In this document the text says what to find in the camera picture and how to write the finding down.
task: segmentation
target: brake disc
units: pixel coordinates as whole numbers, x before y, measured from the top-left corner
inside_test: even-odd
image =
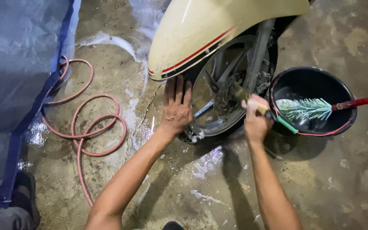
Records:
[[[231,88],[234,86],[235,82],[242,85],[246,73],[246,70],[237,71],[220,87],[214,99],[213,106],[214,112],[219,118],[226,118],[237,109],[238,102],[234,99]]]

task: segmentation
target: wet floor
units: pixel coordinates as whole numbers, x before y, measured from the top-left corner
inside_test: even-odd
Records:
[[[93,198],[160,123],[164,85],[146,81],[145,60],[165,7],[163,1],[150,0],[81,3],[74,56],[90,61],[95,78],[77,99],[49,108],[47,117],[54,128],[70,133],[73,113],[88,97],[107,93],[120,102],[128,126],[124,145],[106,157],[83,157]],[[368,97],[368,1],[318,0],[311,9],[279,39],[276,72],[318,67],[338,76],[355,97]],[[80,90],[88,78],[86,65],[73,64],[56,98]],[[115,110],[110,99],[93,101],[79,115],[76,133]],[[89,205],[74,145],[39,123],[31,130],[32,165],[27,166],[37,181],[40,229],[83,228]],[[85,146],[93,152],[108,150],[121,133],[116,124]],[[265,144],[305,229],[368,229],[368,106],[358,109],[356,122],[342,135],[280,138],[270,133]],[[176,139],[156,161],[123,223],[126,229],[161,229],[169,221],[187,229],[264,229],[242,128],[216,146],[195,147]]]

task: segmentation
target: hand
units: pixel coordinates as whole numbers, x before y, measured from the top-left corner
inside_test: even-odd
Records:
[[[269,108],[269,103],[255,94],[251,96],[248,102],[242,101],[242,107],[247,110],[244,126],[245,135],[250,144],[262,144],[266,134],[273,125],[272,120],[264,116],[256,116],[256,103],[260,103]]]
[[[192,106],[190,104],[191,82],[186,82],[184,102],[181,103],[183,83],[184,77],[182,75],[170,78],[167,80],[164,90],[163,117],[159,128],[163,129],[166,134],[171,134],[173,139],[193,121]]]

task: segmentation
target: cream fender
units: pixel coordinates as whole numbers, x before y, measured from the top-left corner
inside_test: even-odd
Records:
[[[177,76],[259,22],[305,13],[308,0],[172,0],[151,44],[149,76]]]

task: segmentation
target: plastic sheet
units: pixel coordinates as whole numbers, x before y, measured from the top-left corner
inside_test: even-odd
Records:
[[[23,133],[59,79],[72,5],[0,1],[0,207],[11,198]]]

